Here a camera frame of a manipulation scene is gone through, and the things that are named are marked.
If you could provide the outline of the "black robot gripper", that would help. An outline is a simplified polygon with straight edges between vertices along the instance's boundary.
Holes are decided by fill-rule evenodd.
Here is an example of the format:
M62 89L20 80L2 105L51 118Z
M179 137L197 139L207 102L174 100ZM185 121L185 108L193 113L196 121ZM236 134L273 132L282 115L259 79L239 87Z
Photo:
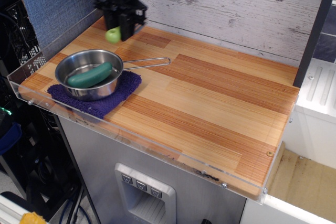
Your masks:
M135 25L145 25L147 7L139 0L95 0L96 8L103 11L106 29L120 26L121 40L135 34Z

